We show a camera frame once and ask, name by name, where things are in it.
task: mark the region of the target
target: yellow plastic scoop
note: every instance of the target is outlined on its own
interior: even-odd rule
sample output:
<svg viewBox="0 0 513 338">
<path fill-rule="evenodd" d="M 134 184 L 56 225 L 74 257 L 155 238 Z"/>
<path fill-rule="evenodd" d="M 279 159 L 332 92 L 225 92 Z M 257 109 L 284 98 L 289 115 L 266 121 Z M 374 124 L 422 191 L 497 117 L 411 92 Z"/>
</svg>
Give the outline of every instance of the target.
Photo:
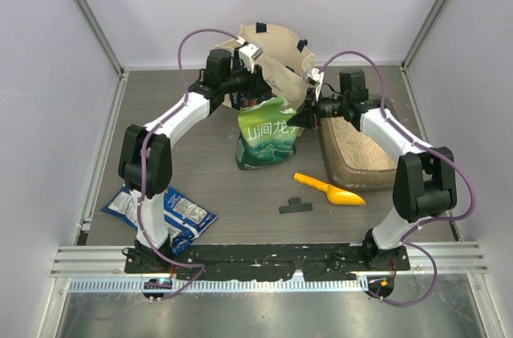
<svg viewBox="0 0 513 338">
<path fill-rule="evenodd" d="M 318 179 L 312 178 L 311 176 L 297 172 L 294 174 L 294 180 L 299 183 L 308 184 L 309 186 L 325 192 L 328 201 L 333 204 L 366 204 L 362 197 L 354 194 L 353 192 L 342 190 L 341 188 L 335 187 L 333 184 L 324 183 Z"/>
</svg>

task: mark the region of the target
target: cable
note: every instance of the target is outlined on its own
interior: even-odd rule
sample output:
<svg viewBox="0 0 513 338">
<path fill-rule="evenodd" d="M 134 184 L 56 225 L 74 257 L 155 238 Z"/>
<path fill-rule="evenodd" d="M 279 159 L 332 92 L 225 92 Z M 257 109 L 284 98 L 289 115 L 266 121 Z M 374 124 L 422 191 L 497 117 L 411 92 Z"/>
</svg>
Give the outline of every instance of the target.
<svg viewBox="0 0 513 338">
<path fill-rule="evenodd" d="M 324 86 L 327 86 L 327 87 L 331 90 L 331 92 L 333 92 L 335 95 L 340 96 L 340 91 L 336 91 L 336 90 L 331 86 L 331 84 L 328 84 L 328 83 L 327 83 L 327 84 L 324 84 L 324 83 L 323 83 L 323 84 L 322 84 L 322 86 L 321 86 L 321 88 L 322 88 L 322 87 L 324 87 Z"/>
<path fill-rule="evenodd" d="M 424 250 L 422 247 L 418 246 L 417 244 L 411 243 L 411 242 L 403 242 L 402 244 L 405 244 L 406 246 L 417 248 L 418 250 L 420 250 L 421 252 L 426 254 L 426 256 L 431 261 L 431 264 L 433 264 L 433 282 L 431 282 L 431 286 L 430 286 L 429 290 L 427 291 L 427 293 L 424 294 L 419 299 L 411 301 L 411 302 L 399 302 L 398 300 L 389 300 L 388 298 L 383 298 L 383 297 L 379 296 L 377 293 L 374 293 L 370 290 L 368 291 L 368 293 L 371 296 L 373 296 L 374 298 L 379 299 L 380 301 L 385 302 L 386 304 L 392 304 L 393 306 L 403 306 L 403 307 L 404 306 L 414 306 L 415 304 L 420 304 L 421 302 L 423 302 L 424 300 L 429 298 L 431 296 L 431 294 L 433 294 L 434 288 L 436 288 L 436 283 L 438 281 L 438 268 L 436 267 L 436 263 L 434 262 L 433 256 L 429 252 Z"/>
<path fill-rule="evenodd" d="M 418 246 L 417 244 L 406 242 L 406 239 L 410 235 L 412 235 L 415 231 L 417 231 L 423 225 L 426 225 L 426 224 L 429 224 L 429 223 L 433 223 L 433 222 L 438 222 L 438 221 L 453 221 L 454 222 L 454 221 L 457 221 L 457 220 L 466 219 L 469 216 L 471 216 L 472 213 L 475 210 L 475 204 L 476 204 L 475 187 L 474 187 L 474 184 L 471 182 L 470 177 L 463 171 L 463 169 L 460 166 L 458 166 L 452 160 L 448 159 L 446 156 L 440 154 L 436 150 L 434 150 L 432 148 L 429 148 L 429 147 L 426 147 L 426 146 L 424 146 L 424 145 L 422 145 L 420 143 L 415 142 L 414 138 L 411 137 L 407 132 L 405 132 L 401 128 L 401 126 L 399 126 L 399 124 L 396 122 L 396 119 L 394 117 L 387 116 L 386 111 L 385 111 L 385 92 L 386 92 L 386 90 L 385 90 L 385 79 L 383 78 L 383 74 L 382 74 L 381 70 L 379 69 L 378 65 L 371 58 L 369 58 L 367 55 L 362 54 L 361 52 L 358 52 L 358 51 L 354 51 L 354 50 L 348 50 L 348 51 L 339 52 L 338 54 L 335 54 L 330 59 L 328 59 L 328 61 L 320 69 L 320 72 L 324 72 L 326 67 L 333 60 L 335 60 L 336 58 L 338 58 L 338 57 L 340 57 L 342 55 L 347 55 L 347 54 L 357 55 L 357 56 L 359 56 L 361 58 L 364 58 L 367 62 L 369 62 L 369 64 L 378 73 L 379 82 L 381 83 L 381 88 L 382 88 L 382 97 L 381 97 L 380 110 L 381 110 L 381 113 L 383 115 L 383 118 L 385 118 L 385 121 L 390 123 L 390 125 L 399 134 L 401 134 L 406 140 L 408 140 L 410 143 L 412 143 L 412 145 L 420 148 L 421 150 L 424 150 L 424 151 L 430 153 L 435 158 L 441 159 L 443 162 L 447 163 L 452 169 L 454 169 L 459 174 L 459 176 L 462 177 L 463 181 L 465 182 L 465 184 L 468 187 L 468 191 L 469 191 L 470 196 L 471 196 L 471 204 L 469 205 L 467 211 L 465 211 L 463 214 L 458 215 L 458 216 L 439 216 L 438 218 L 422 220 L 417 225 L 413 226 L 410 230 L 408 230 L 402 236 L 402 238 L 401 238 L 401 243 L 402 244 L 405 244 L 406 246 L 411 246 L 411 247 L 417 248 L 419 251 L 423 252 L 427 256 L 427 258 L 431 261 L 431 263 L 433 264 L 433 282 L 431 283 L 430 289 L 428 290 L 428 292 L 423 297 L 421 297 L 418 300 L 415 300 L 413 302 L 398 302 L 396 300 L 383 299 L 382 297 L 378 296 L 377 294 L 369 292 L 374 298 L 379 298 L 380 300 L 382 300 L 383 302 L 385 302 L 387 304 L 392 304 L 394 306 L 414 306 L 415 304 L 419 304 L 422 301 L 424 301 L 427 297 L 429 297 L 433 293 L 434 288 L 435 288 L 436 283 L 437 283 L 437 279 L 438 279 L 438 269 L 436 267 L 436 262 L 434 262 L 433 256 L 431 256 L 431 254 L 429 252 L 427 252 L 426 250 L 424 250 L 422 247 Z"/>
<path fill-rule="evenodd" d="M 398 276 L 398 270 L 395 264 L 395 259 L 392 258 L 392 263 L 390 264 L 390 268 L 392 269 L 392 280 L 395 280 L 395 277 Z"/>
</svg>

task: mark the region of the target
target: beige bag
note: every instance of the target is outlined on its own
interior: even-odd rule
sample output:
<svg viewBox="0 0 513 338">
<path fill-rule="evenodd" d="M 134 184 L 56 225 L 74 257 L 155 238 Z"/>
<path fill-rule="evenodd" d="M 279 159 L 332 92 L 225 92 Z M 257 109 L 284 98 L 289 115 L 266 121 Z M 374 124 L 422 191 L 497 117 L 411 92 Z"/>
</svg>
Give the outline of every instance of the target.
<svg viewBox="0 0 513 338">
<path fill-rule="evenodd" d="M 285 98 L 294 110 L 305 100 L 306 89 L 310 85 L 303 80 L 306 71 L 313 67 L 313 54 L 306 48 L 307 41 L 301 40 L 293 31 L 273 24 L 257 23 L 241 26 L 240 33 L 244 40 L 262 46 L 264 53 L 256 60 L 262 67 L 265 81 L 273 89 L 273 94 Z M 240 46 L 231 39 L 217 48 L 232 52 Z M 229 95 L 224 105 L 233 108 Z"/>
</svg>

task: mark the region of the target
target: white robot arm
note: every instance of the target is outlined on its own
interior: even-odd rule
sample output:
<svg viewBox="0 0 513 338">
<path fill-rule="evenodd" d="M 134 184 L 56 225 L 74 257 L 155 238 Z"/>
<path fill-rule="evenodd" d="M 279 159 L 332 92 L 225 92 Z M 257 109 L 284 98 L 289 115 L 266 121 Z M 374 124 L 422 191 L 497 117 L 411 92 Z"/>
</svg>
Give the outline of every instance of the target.
<svg viewBox="0 0 513 338">
<path fill-rule="evenodd" d="M 363 258 L 369 266 L 387 264 L 412 227 L 456 205 L 454 170 L 423 148 L 433 148 L 450 160 L 454 160 L 453 155 L 448 148 L 434 148 L 411 134 L 388 109 L 383 114 L 381 101 L 369 99 L 362 70 L 341 72 L 340 93 L 332 98 L 319 95 L 323 73 L 309 72 L 307 77 L 312 87 L 297 114 L 288 121 L 290 126 L 315 127 L 322 118 L 344 117 L 398 164 L 392 195 L 394 207 L 379 225 L 367 232 L 363 241 Z M 413 142 L 406 140 L 404 134 Z"/>
<path fill-rule="evenodd" d="M 141 220 L 151 243 L 166 256 L 170 254 L 171 241 L 164 222 L 164 192 L 172 177 L 172 148 L 196 123 L 215 111 L 227 93 L 262 96 L 271 92 L 261 67 L 255 64 L 261 54 L 261 47 L 252 43 L 242 44 L 233 56 L 227 50 L 212 50 L 200 78 L 188 88 L 187 99 L 184 95 L 159 118 L 143 127 L 132 124 L 125 132 L 118 173 L 130 189 L 132 198 L 137 201 L 141 197 L 140 152 L 143 140 L 148 132 L 157 127 L 145 155 L 147 183 L 146 195 L 141 203 Z M 131 267 L 127 265 L 127 272 L 159 271 L 166 266 L 151 250 L 141 227 L 138 227 L 135 248 L 128 249 L 127 253 L 131 255 L 131 260 L 127 261 L 137 260 Z"/>
</svg>

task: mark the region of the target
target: green plastic package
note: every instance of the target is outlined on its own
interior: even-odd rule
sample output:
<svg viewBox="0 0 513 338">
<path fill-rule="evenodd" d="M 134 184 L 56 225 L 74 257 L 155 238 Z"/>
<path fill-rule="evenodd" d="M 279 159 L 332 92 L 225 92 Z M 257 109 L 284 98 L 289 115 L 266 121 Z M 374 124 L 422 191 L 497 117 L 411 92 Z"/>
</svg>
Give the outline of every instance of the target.
<svg viewBox="0 0 513 338">
<path fill-rule="evenodd" d="M 294 114 L 296 111 L 281 97 L 241 108 L 237 166 L 241 170 L 253 170 L 293 157 L 300 128 L 287 126 L 287 121 Z"/>
</svg>

